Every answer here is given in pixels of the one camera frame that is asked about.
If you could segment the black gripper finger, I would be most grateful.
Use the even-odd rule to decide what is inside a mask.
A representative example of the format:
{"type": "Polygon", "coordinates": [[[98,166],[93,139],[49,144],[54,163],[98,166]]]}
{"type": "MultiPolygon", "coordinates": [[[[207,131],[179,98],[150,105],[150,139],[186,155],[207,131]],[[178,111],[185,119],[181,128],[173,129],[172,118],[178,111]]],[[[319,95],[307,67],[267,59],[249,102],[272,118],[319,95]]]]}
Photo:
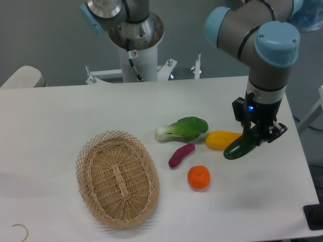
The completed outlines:
{"type": "Polygon", "coordinates": [[[260,130],[257,145],[260,146],[264,142],[271,143],[282,136],[287,130],[288,128],[284,124],[274,122],[272,126],[260,130]]]}
{"type": "Polygon", "coordinates": [[[250,135],[252,133],[252,128],[251,128],[252,122],[251,121],[243,121],[241,122],[241,126],[243,128],[243,133],[242,135],[250,135]]]}

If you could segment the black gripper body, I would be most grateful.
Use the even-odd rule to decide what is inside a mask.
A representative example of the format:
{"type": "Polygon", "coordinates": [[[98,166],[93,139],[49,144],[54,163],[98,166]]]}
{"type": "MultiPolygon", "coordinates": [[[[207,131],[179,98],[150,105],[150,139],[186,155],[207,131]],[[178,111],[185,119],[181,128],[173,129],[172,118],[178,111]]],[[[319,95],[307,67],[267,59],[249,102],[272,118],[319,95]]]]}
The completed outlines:
{"type": "Polygon", "coordinates": [[[254,92],[245,94],[245,98],[238,97],[233,103],[233,112],[236,121],[251,121],[260,130],[270,127],[277,122],[277,113],[282,99],[277,102],[264,104],[256,101],[254,92]]]}

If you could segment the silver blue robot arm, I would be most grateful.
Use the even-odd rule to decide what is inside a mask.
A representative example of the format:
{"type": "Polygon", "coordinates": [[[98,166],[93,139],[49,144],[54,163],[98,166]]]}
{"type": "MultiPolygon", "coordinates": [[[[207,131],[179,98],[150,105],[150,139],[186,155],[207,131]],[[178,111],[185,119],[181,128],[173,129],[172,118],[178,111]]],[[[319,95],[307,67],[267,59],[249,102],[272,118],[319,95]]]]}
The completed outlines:
{"type": "MultiPolygon", "coordinates": [[[[243,134],[256,143],[272,142],[286,127],[277,122],[290,69],[298,57],[299,31],[288,19],[302,1],[246,1],[233,11],[214,9],[204,24],[206,39],[250,69],[246,93],[233,102],[243,134]]],[[[118,48],[124,82],[166,81],[157,67],[157,46],[164,26],[148,1],[87,1],[80,7],[97,34],[108,34],[118,48]]]]}

